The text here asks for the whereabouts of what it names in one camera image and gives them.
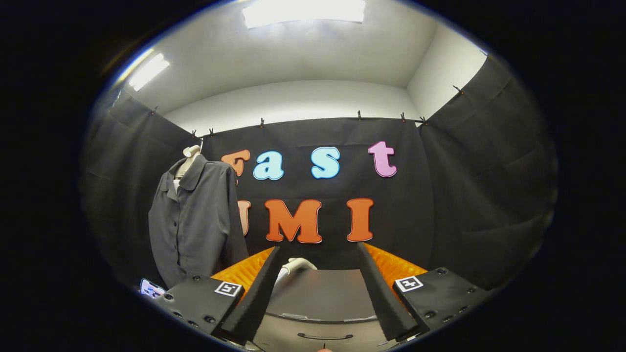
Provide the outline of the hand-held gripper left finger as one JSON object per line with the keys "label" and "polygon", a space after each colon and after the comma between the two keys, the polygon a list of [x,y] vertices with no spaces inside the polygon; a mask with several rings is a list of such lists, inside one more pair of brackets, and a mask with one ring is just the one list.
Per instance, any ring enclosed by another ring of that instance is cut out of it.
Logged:
{"label": "hand-held gripper left finger", "polygon": [[152,304],[204,338],[245,345],[259,329],[282,265],[283,250],[275,246],[230,267],[233,274],[251,274],[248,286],[234,278],[195,274],[152,299]]}

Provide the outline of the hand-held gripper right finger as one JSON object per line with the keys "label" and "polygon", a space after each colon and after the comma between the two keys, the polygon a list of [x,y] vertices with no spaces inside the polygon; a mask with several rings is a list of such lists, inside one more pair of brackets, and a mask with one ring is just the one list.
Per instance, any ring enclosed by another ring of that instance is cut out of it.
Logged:
{"label": "hand-held gripper right finger", "polygon": [[407,342],[453,325],[492,298],[452,270],[424,270],[372,245],[356,246],[358,265],[385,338]]}

